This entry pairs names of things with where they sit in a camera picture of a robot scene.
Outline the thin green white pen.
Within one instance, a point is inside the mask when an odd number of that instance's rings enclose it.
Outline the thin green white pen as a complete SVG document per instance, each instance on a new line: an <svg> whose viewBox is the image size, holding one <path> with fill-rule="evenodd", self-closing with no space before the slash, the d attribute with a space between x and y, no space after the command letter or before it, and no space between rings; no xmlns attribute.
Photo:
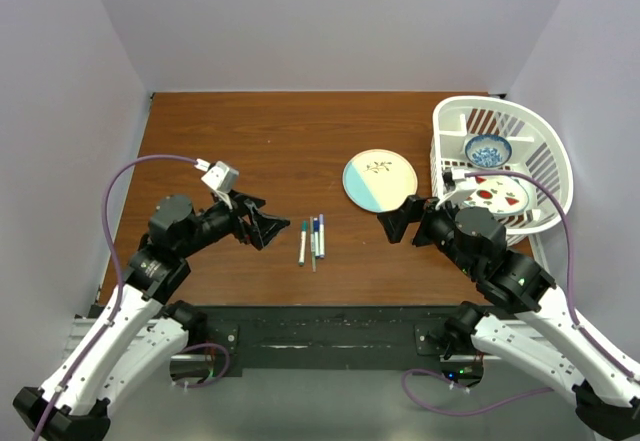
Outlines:
<svg viewBox="0 0 640 441"><path fill-rule="evenodd" d="M316 265L316 229L315 229L315 218L313 216L309 219L309 228L310 228L310 254L311 254L311 266L312 272L317 272Z"/></svg>

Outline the white marker green tip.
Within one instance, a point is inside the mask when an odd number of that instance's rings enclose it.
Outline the white marker green tip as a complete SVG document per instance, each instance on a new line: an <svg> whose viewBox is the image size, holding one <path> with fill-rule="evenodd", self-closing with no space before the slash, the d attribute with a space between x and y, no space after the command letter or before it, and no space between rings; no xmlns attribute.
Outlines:
<svg viewBox="0 0 640 441"><path fill-rule="evenodd" d="M307 241L307 233L306 231L301 230L299 250L298 250L298 266L300 267L304 266L305 264L306 241Z"/></svg>

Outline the white marker with purple ink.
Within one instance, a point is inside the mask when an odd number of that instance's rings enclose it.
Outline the white marker with purple ink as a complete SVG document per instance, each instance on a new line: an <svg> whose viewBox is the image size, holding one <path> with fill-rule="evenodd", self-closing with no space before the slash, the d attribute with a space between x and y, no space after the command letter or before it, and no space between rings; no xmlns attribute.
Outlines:
<svg viewBox="0 0 640 441"><path fill-rule="evenodd" d="M318 238L319 238L319 258L324 259L326 256L325 218L324 218L324 214L322 213L319 215Z"/></svg>

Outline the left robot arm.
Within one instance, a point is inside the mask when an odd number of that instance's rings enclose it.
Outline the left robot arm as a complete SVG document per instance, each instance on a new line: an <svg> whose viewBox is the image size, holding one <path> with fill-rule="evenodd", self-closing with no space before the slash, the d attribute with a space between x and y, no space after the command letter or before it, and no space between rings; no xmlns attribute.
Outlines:
<svg viewBox="0 0 640 441"><path fill-rule="evenodd" d="M169 300L190 273L189 256L229 235L261 250L289 226L261 212L264 204L236 191L205 211L185 195L159 202L99 318L53 375L14 398L35 438L104 439L114 413L150 374L180 351L204 348L205 314Z"/></svg>

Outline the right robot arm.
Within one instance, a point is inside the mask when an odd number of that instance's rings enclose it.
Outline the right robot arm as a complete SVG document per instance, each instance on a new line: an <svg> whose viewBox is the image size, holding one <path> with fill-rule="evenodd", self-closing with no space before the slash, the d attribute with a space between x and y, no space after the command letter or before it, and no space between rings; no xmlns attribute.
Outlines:
<svg viewBox="0 0 640 441"><path fill-rule="evenodd" d="M447 351L473 348L518 367L564 396L578 418L610 440L639 433L639 366L615 366L624 354L602 336L586 337L586 320L572 314L565 292L533 258L507 246L506 229L481 207L459 209L412 195L400 208L378 214L391 243L409 224L416 247L435 245L495 307L527 324L532 340L470 302L445 321L439 340Z"/></svg>

